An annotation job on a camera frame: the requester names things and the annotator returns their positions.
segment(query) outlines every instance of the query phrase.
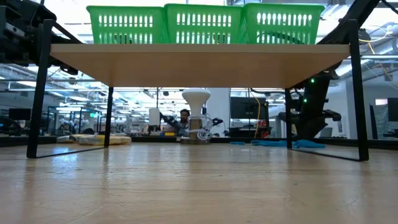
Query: wooden floor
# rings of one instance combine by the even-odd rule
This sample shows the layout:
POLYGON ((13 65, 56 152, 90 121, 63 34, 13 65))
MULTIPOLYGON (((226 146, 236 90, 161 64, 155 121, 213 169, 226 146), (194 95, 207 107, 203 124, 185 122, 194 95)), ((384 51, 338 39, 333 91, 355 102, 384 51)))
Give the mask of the wooden floor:
POLYGON ((28 160, 25 147, 0 148, 0 223, 397 220, 398 151, 352 162, 262 146, 135 143, 28 160))

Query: metal frame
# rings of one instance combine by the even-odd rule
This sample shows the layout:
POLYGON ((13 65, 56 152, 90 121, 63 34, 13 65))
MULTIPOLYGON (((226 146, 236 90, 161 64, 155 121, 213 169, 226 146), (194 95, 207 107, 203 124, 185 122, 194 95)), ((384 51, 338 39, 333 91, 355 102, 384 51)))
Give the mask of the metal frame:
POLYGON ((366 133, 366 118, 365 118, 365 106, 363 97, 363 85, 362 85, 362 70, 361 70, 361 56, 359 54, 359 37, 358 37, 358 22, 354 19, 347 20, 344 26, 348 26, 349 34, 349 51, 351 54, 351 66, 353 68, 353 90, 354 90, 354 107, 355 107, 355 120, 356 120, 356 132, 358 138, 358 158, 344 157, 338 155, 325 154, 321 152, 309 151, 304 149, 292 149, 292 122, 290 119, 290 91, 285 91, 286 101, 286 139, 287 148, 293 151, 306 152, 321 156, 334 157, 339 159, 347 159, 351 161, 368 161, 369 160, 369 149, 368 149, 368 135, 366 133))
POLYGON ((66 31, 61 25, 57 24, 54 20, 45 19, 43 24, 39 24, 39 32, 42 37, 41 41, 41 50, 40 50, 40 62, 39 62, 39 71, 37 72, 36 78, 36 87, 35 87, 35 96, 33 101, 33 109, 32 109, 32 117, 30 121, 30 131, 29 131, 29 140, 27 144, 26 157, 29 159, 38 159, 50 156, 61 156, 78 152, 86 152, 97 149, 104 149, 109 146, 109 138, 110 138, 110 121, 111 121, 111 113, 112 110, 112 94, 108 96, 108 112, 106 114, 106 129, 108 131, 105 132, 105 140, 104 147, 94 148, 94 149, 85 149, 80 151, 70 151, 63 152, 45 156, 37 156, 37 145, 39 143, 39 134, 40 134, 40 119, 42 116, 42 107, 44 100, 44 91, 45 91, 45 82, 47 79, 47 68, 50 65, 50 51, 51 51, 51 43, 52 43, 52 28, 57 28, 60 32, 65 34, 71 41, 80 43, 78 39, 76 39, 71 33, 66 31))
MULTIPOLYGON (((351 64, 353 68, 353 86, 354 86, 354 105, 355 105, 355 116, 356 116, 356 128, 358 133, 358 152, 359 159, 334 156, 330 154, 323 154, 319 152, 313 152, 302 149, 292 148, 292 122, 290 117, 290 107, 291 107, 291 95, 290 88, 285 89, 285 100, 286 100, 286 141, 287 149, 299 152, 307 152, 311 154, 318 154, 328 157, 336 157, 340 159, 349 159, 352 161, 367 161, 369 160, 368 152, 368 138, 366 134, 366 121, 364 112, 364 99, 363 99, 363 86, 362 86, 362 74, 361 74, 361 59, 359 55, 359 40, 358 40, 358 22, 357 20, 348 20, 345 22, 346 26, 349 26, 349 41, 350 41, 350 53, 351 53, 351 64)), ((44 23, 40 25, 41 36, 43 37, 42 47, 40 51, 40 63, 39 71, 37 73, 37 84, 35 87, 34 104, 32 110, 32 120, 29 133, 29 142, 27 146, 27 157, 31 159, 59 156, 77 152, 92 151, 96 149, 104 149, 109 147, 109 139, 111 133, 111 114, 112 114, 112 104, 113 104, 113 87, 109 88, 108 93, 108 107, 106 113, 106 127, 105 127, 105 139, 104 147, 96 149, 86 149, 82 151, 71 151, 58 154, 51 154, 47 156, 37 156, 37 144, 39 140, 40 133, 40 117, 42 114, 42 106, 44 100, 45 82, 47 79, 47 67, 49 65, 50 48, 51 48, 51 30, 52 27, 56 27, 59 31, 63 32, 66 36, 71 38, 71 40, 76 40, 70 33, 68 33, 64 28, 57 24, 53 20, 44 20, 44 23)))

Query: cable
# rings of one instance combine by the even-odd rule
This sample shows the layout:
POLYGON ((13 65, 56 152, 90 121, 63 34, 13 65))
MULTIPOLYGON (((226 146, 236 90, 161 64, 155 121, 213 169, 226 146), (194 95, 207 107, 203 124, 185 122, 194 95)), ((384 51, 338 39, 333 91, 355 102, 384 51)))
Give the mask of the cable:
MULTIPOLYGON (((375 51, 373 50, 373 47, 372 47, 371 43, 368 43, 368 45, 369 45, 369 48, 371 49, 372 53, 373 53, 373 54, 376 54, 375 51)), ((366 63, 364 63, 364 65, 365 65, 365 67, 368 68, 368 70, 371 71, 371 73, 373 73, 373 74, 375 75, 375 77, 377 78, 377 74, 374 73, 374 72, 366 65, 366 63)), ((385 69, 384 66, 383 66, 381 63, 379 63, 379 65, 380 65, 380 67, 382 68, 384 74, 388 77, 388 79, 390 79, 390 81, 392 81, 392 78, 391 78, 390 75, 388 74, 387 69, 385 69)), ((391 84, 388 83, 388 82, 386 82, 386 84, 389 85, 389 86, 391 86, 391 87, 393 87, 394 89, 398 90, 398 88, 396 88, 394 85, 391 85, 391 84)))
POLYGON ((251 94, 251 95, 254 97, 254 99, 256 99, 256 100, 257 100, 257 103, 259 104, 259 110, 258 110, 258 112, 257 112, 257 126, 256 126, 256 133, 254 134, 254 137, 256 137, 256 136, 257 136, 257 132, 258 132, 258 130, 259 130, 259 120, 260 120, 260 109, 261 109, 261 104, 260 104, 260 101, 259 101, 259 99, 257 99, 257 97, 255 97, 251 91, 250 91, 250 94, 251 94))
POLYGON ((203 118, 208 119, 208 121, 205 124, 204 129, 194 129, 194 130, 189 130, 188 133, 197 133, 198 139, 202 141, 206 141, 212 134, 210 133, 210 129, 213 127, 213 120, 210 117, 209 114, 205 114, 202 116, 189 116, 188 117, 188 122, 190 122, 191 119, 200 119, 202 120, 203 118))
POLYGON ((297 88, 294 88, 294 92, 296 92, 299 96, 303 96, 303 95, 301 95, 301 93, 299 93, 299 91, 297 90, 297 88))
POLYGON ((371 49, 372 53, 376 54, 375 51, 373 50, 373 47, 372 47, 371 43, 368 43, 368 45, 369 45, 369 48, 371 49))
POLYGON ((368 25, 368 26, 375 26, 375 27, 378 27, 380 30, 383 30, 384 33, 387 32, 383 27, 378 26, 378 25, 368 25))
POLYGON ((379 40, 382 40, 382 39, 386 38, 388 34, 389 34, 389 30, 387 29, 387 32, 384 34, 383 37, 380 37, 380 38, 378 38, 376 40, 362 40, 362 39, 359 39, 359 41, 366 42, 366 43, 373 43, 373 42, 377 42, 379 40))
POLYGON ((381 0, 386 6, 388 6, 394 13, 398 14, 398 10, 392 6, 390 3, 388 3, 386 0, 381 0))
MULTIPOLYGON (((364 65, 365 65, 365 67, 374 75, 374 77, 376 77, 376 78, 378 77, 377 74, 374 73, 374 71, 372 71, 372 70, 369 68, 369 66, 367 66, 366 64, 364 64, 364 65)), ((389 85, 389 86, 391 86, 391 87, 393 87, 394 89, 398 90, 397 87, 391 85, 390 83, 386 82, 386 84, 389 85)))

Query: desk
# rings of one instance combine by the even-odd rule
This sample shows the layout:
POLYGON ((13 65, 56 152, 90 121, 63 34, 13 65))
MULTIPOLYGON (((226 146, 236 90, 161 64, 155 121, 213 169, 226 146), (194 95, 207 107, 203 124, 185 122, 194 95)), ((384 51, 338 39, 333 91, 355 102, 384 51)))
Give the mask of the desk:
POLYGON ((50 54, 110 87, 290 88, 347 58, 349 47, 52 44, 50 54))
MULTIPOLYGON (((341 62, 351 55, 359 159, 369 159, 359 55, 358 22, 342 27, 347 45, 85 45, 51 44, 56 27, 72 35, 53 20, 44 20, 42 45, 32 110, 28 158, 37 158, 37 136, 49 60, 58 59, 109 86, 104 147, 109 146, 114 87, 271 87, 284 88, 286 108, 291 108, 290 89, 298 83, 341 62), (189 78, 181 79, 181 74, 189 78)), ((292 149, 290 110, 286 110, 287 146, 292 149)))

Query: blue cloth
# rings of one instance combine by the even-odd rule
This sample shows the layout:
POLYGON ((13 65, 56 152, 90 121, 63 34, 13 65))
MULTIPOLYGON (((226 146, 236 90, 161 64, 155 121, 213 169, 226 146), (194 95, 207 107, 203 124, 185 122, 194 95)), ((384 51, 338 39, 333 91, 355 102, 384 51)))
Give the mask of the blue cloth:
POLYGON ((230 142, 230 144, 236 144, 236 145, 244 146, 246 143, 244 143, 244 142, 230 142))
MULTIPOLYGON (((251 144, 253 146, 269 146, 269 147, 286 147, 286 141, 264 141, 264 140, 252 140, 251 144)), ((292 147, 298 149, 300 147, 306 148, 321 148, 324 149, 326 146, 324 144, 318 144, 308 140, 298 140, 292 143, 292 147)))
POLYGON ((318 148, 318 149, 324 149, 326 146, 324 144, 319 144, 315 143, 313 141, 308 141, 308 140, 298 140, 293 142, 293 147, 294 148, 300 148, 300 147, 306 147, 306 148, 318 148))

